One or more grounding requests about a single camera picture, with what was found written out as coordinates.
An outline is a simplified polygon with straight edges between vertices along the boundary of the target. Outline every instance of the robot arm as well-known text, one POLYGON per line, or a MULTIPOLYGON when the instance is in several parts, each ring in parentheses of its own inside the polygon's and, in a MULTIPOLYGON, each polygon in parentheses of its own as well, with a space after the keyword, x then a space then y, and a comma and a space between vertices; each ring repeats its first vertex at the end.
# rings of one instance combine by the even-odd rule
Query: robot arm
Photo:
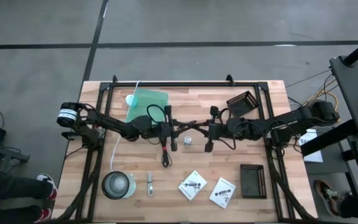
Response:
POLYGON ((60 126, 72 128, 83 137, 83 141, 92 144, 98 142, 99 134, 97 130, 89 128, 89 124, 117 132, 128 141, 136 141, 139 136, 144 139, 166 139, 171 137, 172 151, 177 149, 175 139, 179 134, 189 129, 195 129, 208 138, 205 151, 211 152, 213 150, 213 141, 220 140, 220 138, 256 141, 260 138, 265 138, 268 133, 271 133, 272 143, 274 146, 277 146, 287 143, 292 136, 304 134, 308 128, 313 126, 329 126, 339 119, 339 115, 335 112, 332 104, 325 101, 317 101, 312 105, 302 106, 295 111, 265 120, 229 118, 226 124, 215 122, 216 118, 221 120, 221 113, 214 106, 211 107, 212 119, 200 124, 195 122, 181 123, 172 119, 171 110, 171 106, 164 108, 165 116, 168 117, 167 122, 152 124, 151 118, 143 115, 133 119, 131 122, 125 123, 101 114, 90 105, 63 103, 57 123, 60 126), (79 116, 82 110, 88 112, 85 119, 79 116), (208 130, 202 129, 202 126, 207 126, 208 130))

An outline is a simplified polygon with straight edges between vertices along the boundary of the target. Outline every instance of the wooden tabletop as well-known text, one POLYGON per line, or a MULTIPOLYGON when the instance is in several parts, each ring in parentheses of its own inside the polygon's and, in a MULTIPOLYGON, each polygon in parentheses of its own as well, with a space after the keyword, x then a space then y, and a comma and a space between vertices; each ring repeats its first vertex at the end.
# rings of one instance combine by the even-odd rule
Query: wooden tabletop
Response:
MULTIPOLYGON (((267 81, 274 115, 290 111, 287 93, 283 81, 267 81)), ((100 82, 84 82, 80 102, 96 106, 100 82)), ((160 87, 147 88, 169 94, 172 115, 178 121, 205 121, 210 119, 210 106, 219 109, 226 107, 226 101, 247 90, 254 95, 252 87, 160 87)), ((132 94, 134 88, 114 88, 110 116, 124 120, 127 113, 125 97, 132 94)), ((265 96, 262 94, 265 117, 268 118, 265 96)), ((246 118, 259 118, 257 110, 245 115, 246 118)), ((127 142, 122 139, 114 157, 113 169, 133 173, 137 188, 126 199, 110 200, 101 190, 101 181, 110 172, 109 162, 117 141, 118 134, 108 131, 104 146, 103 163, 99 178, 94 222, 274 222, 277 221, 273 194, 267 166, 266 153, 262 140, 237 141, 235 151, 223 143, 215 141, 211 153, 204 152, 207 141, 195 131, 187 131, 178 140, 177 152, 170 152, 173 165, 163 168, 161 165, 161 146, 154 146, 147 140, 127 142), (192 145, 185 146, 183 138, 191 136, 192 145), (267 199, 243 199, 239 183, 240 164, 260 164, 265 169, 267 199), (153 175, 154 196, 147 194, 147 171, 153 175), (204 179, 206 186, 189 201, 179 190, 180 183, 196 170, 204 179), (226 209, 209 200, 209 196, 218 179, 222 177, 234 185, 236 190, 226 209)), ((67 153, 78 149, 80 141, 72 141, 67 153)), ((64 163, 58 197, 53 209, 53 217, 58 217, 78 193, 85 164, 86 149, 72 154, 64 163)), ((285 150, 285 167, 287 169, 290 189, 306 210, 317 217, 313 196, 301 154, 292 147, 285 150)), ((88 196, 85 198, 84 216, 88 212, 88 196)), ((286 217, 286 204, 280 192, 286 217)))

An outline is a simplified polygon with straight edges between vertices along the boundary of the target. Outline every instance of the gray floor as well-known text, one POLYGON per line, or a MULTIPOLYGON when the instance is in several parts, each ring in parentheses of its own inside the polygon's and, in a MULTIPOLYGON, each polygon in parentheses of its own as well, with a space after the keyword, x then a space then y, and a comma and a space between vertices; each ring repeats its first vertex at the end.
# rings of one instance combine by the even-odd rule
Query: gray floor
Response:
MULTIPOLYGON (((91 43, 101 3, 1 0, 0 44, 91 43)), ((358 40, 358 0, 112 0, 99 42, 296 40, 358 40)), ((327 70, 331 57, 356 47, 98 49, 90 80, 111 80, 113 75, 120 80, 222 80, 231 74, 236 80, 290 84, 327 70)), ((14 175, 47 172, 59 179, 67 142, 56 115, 61 102, 78 99, 89 52, 0 50, 5 145, 31 155, 28 164, 12 171, 14 175)), ((291 86, 288 95, 305 101, 328 75, 291 86)), ((338 88, 334 93, 339 97, 341 121, 346 121, 350 118, 346 104, 338 88)), ((336 179, 335 185, 345 192, 348 186, 340 184, 345 178, 336 179)), ((321 206, 318 213, 333 220, 321 206)))

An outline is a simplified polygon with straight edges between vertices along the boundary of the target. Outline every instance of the green cloth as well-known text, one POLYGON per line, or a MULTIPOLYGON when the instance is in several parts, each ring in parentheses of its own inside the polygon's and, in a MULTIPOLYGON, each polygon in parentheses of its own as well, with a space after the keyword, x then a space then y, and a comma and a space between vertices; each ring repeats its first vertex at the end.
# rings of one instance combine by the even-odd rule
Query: green cloth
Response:
MULTIPOLYGON (((137 89, 134 94, 132 106, 129 108, 129 113, 125 122, 130 122, 138 116, 147 115, 146 108, 149 105, 158 105, 162 109, 168 103, 168 94, 159 91, 151 91, 145 89, 137 89)), ((164 115, 155 106, 149 108, 150 116, 156 121, 164 121, 164 115)))

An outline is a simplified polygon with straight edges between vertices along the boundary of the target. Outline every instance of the instruction card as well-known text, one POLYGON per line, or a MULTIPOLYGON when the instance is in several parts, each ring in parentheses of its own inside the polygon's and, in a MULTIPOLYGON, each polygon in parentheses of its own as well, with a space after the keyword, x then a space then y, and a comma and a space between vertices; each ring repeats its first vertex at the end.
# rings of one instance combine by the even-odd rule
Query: instruction card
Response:
MULTIPOLYGON (((317 132, 315 129, 307 129, 306 134, 302 135, 299 138, 299 146, 306 144, 308 141, 317 138, 317 132)), ((307 155, 303 158, 305 162, 323 162, 323 156, 321 155, 321 151, 314 152, 310 155, 307 155)))
POLYGON ((188 200, 192 200, 205 185, 206 180, 194 170, 178 188, 188 200))
POLYGON ((235 185, 221 177, 216 183, 209 199, 217 203, 220 207, 226 208, 235 189, 235 185))

